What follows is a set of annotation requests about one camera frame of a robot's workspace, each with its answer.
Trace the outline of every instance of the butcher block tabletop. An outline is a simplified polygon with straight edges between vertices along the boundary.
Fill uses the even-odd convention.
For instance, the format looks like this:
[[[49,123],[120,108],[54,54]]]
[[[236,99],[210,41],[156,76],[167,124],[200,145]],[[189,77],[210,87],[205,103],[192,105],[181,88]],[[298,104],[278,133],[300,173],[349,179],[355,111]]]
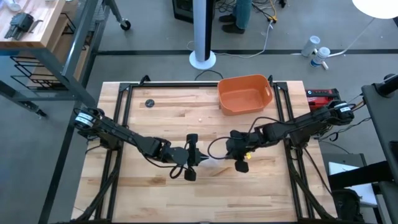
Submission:
[[[33,33],[25,33],[20,40],[13,38],[5,39],[10,28],[13,16],[18,12],[11,11],[6,3],[0,8],[0,49],[16,48],[42,48],[46,47],[51,33],[54,30],[57,19],[65,5],[65,0],[45,1],[45,0],[15,0],[20,6],[21,11],[33,16],[34,20],[41,19],[43,22],[37,24]]]
[[[99,97],[98,108],[112,118],[119,90],[119,82],[105,82]],[[287,82],[294,116],[308,113],[307,97],[302,82]],[[152,108],[145,101],[153,99]],[[285,103],[284,114],[287,117]],[[132,93],[128,126],[143,136],[155,136],[171,141],[172,146],[184,147],[186,135],[197,133],[197,147],[207,154],[209,143],[229,136],[233,129],[247,132],[258,116],[278,119],[275,100],[262,112],[239,116],[224,116],[220,110],[216,87],[195,88],[135,88]],[[271,121],[259,120],[257,125]],[[307,147],[323,178],[328,181],[317,141]],[[214,143],[214,156],[226,153],[225,140]],[[72,218],[82,214],[100,189],[106,150],[97,148],[86,155]],[[304,154],[310,190],[334,217],[335,205],[331,195]],[[278,145],[259,148],[247,160],[249,172],[235,171],[234,160],[208,161],[194,167],[195,182],[181,175],[169,177],[170,169],[158,168],[148,163],[138,150],[124,144],[113,222],[294,222],[297,220],[287,169],[285,149]],[[307,217],[301,190],[300,203]],[[109,193],[105,196],[104,212],[108,207]]]

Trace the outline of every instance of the black shoe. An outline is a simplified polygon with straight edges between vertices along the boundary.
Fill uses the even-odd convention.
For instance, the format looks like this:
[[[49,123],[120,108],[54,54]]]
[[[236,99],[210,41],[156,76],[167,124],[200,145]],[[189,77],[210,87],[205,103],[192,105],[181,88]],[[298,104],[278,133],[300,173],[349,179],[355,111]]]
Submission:
[[[234,17],[232,14],[226,15],[226,16],[220,16],[218,18],[220,22],[236,22],[236,17]]]
[[[235,24],[223,25],[222,30],[229,34],[243,34],[244,29],[239,29]]]

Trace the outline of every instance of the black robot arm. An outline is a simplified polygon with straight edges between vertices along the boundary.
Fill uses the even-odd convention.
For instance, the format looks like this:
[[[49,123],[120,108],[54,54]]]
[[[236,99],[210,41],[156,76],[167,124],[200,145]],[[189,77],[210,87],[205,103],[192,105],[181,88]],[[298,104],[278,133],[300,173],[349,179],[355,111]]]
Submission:
[[[147,159],[163,163],[176,164],[188,169],[185,171],[185,179],[195,180],[196,173],[192,166],[208,157],[196,148],[197,134],[187,135],[188,149],[182,147],[171,147],[171,142],[166,139],[144,137],[130,129],[115,123],[111,118],[105,116],[101,109],[85,108],[80,110],[75,118],[75,127],[78,134],[87,139],[100,138],[101,146],[109,150],[118,150],[121,141],[136,146],[138,151]]]
[[[354,119],[350,105],[345,101],[333,101],[316,111],[301,115],[287,122],[275,122],[257,126],[253,133],[230,132],[227,140],[227,159],[235,159],[235,168],[240,172],[248,172],[248,164],[244,157],[259,147],[276,145],[279,141],[290,137],[293,147],[304,147],[310,137],[329,125],[346,125]]]

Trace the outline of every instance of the jeans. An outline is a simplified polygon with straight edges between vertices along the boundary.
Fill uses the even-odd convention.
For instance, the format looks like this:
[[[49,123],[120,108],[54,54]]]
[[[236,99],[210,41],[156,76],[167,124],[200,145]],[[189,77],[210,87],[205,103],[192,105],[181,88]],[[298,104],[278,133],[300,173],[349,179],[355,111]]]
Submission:
[[[245,29],[248,26],[252,0],[236,0],[232,15],[236,17],[236,26]]]

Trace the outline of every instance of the wooden table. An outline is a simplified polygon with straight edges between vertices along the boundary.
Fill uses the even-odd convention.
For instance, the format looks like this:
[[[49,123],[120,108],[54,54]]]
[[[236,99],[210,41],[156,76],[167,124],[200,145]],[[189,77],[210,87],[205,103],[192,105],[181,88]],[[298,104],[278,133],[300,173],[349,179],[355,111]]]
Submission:
[[[303,83],[287,83],[294,115],[308,113]],[[111,118],[118,89],[118,82],[103,83],[99,98],[98,107]],[[132,95],[130,129],[143,136],[166,138],[173,146],[182,147],[187,133],[198,133],[197,146],[205,154],[212,140],[229,136],[232,129],[247,131],[258,116],[278,118],[275,101],[260,113],[224,116],[217,89],[210,87],[136,88]],[[147,99],[155,101],[153,108],[145,107]],[[258,125],[268,122],[263,119]],[[327,182],[317,141],[311,140],[307,149]],[[225,155],[225,141],[214,143],[211,150],[215,156]],[[72,218],[79,216],[99,191],[105,154],[106,151],[99,148],[86,155]],[[324,208],[336,216],[332,197],[322,186],[308,157],[303,156],[303,159],[310,190]],[[296,221],[283,143],[257,149],[248,162],[250,171],[247,174],[236,172],[234,161],[228,160],[207,166],[200,164],[195,168],[196,182],[188,182],[183,177],[173,180],[169,177],[170,169],[151,165],[134,146],[125,144],[113,222]],[[302,196],[301,193],[300,202],[306,214]]]
[[[21,6],[21,12],[32,15],[35,21],[41,19],[43,22],[37,24],[33,34],[25,33],[20,40],[5,39],[4,36],[10,28],[9,23],[17,12],[9,10],[4,3],[0,9],[0,49],[47,47],[65,0],[16,0],[16,2]]]

